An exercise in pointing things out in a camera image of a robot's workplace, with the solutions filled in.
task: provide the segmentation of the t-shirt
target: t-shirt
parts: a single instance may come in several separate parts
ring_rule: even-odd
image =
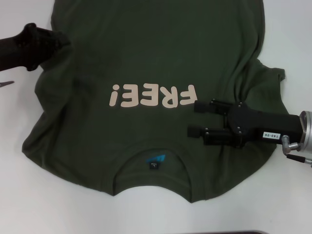
[[[43,114],[22,150],[42,168],[110,195],[154,185],[195,202],[274,151],[187,137],[188,125],[223,128],[222,116],[194,113],[195,100],[287,113],[284,70],[257,60],[261,0],[56,0],[51,23],[72,45],[42,64],[36,85]]]

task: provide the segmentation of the clothing label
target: clothing label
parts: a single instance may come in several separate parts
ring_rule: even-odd
[[[158,170],[159,163],[157,162],[150,162],[150,170]]]
[[[268,133],[268,132],[263,133],[263,138],[279,140],[280,137],[281,137],[280,133]]]

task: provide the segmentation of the scissors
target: scissors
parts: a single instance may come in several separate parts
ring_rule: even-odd
[[[13,83],[14,83],[14,81],[2,82],[2,83],[0,83],[0,88],[4,87],[6,85],[9,85],[9,84],[13,84]]]

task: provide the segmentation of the dark object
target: dark object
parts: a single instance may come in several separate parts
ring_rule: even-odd
[[[62,32],[37,28],[34,23],[29,23],[17,36],[0,40],[0,71],[20,66],[34,71],[55,52],[69,44]]]
[[[263,232],[226,232],[226,233],[201,233],[201,234],[265,234]]]
[[[0,88],[4,87],[6,85],[9,85],[9,84],[13,84],[13,83],[14,83],[14,81],[2,82],[2,83],[0,83]]]
[[[212,100],[210,103],[196,101],[195,112],[210,112],[227,118],[224,129],[198,126],[188,127],[189,137],[203,137],[205,145],[230,145],[241,148],[247,141],[261,140],[282,144],[287,135],[292,142],[300,142],[303,134],[299,116],[265,113],[250,109],[245,103],[235,104]]]
[[[287,155],[287,158],[295,160],[297,162],[302,162],[302,163],[305,163],[305,161],[306,161],[305,157],[297,156],[297,155]]]

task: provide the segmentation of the white surface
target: white surface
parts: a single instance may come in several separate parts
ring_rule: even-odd
[[[0,38],[35,22],[50,28],[53,0],[0,0]],[[265,0],[266,37],[261,61],[286,69],[283,101],[291,114],[312,111],[312,2]],[[312,169],[277,150],[266,165],[225,195],[190,204],[158,187],[111,197],[66,182],[21,153],[41,114],[34,94],[41,69],[0,73],[1,234],[177,234],[262,230],[312,232]]]

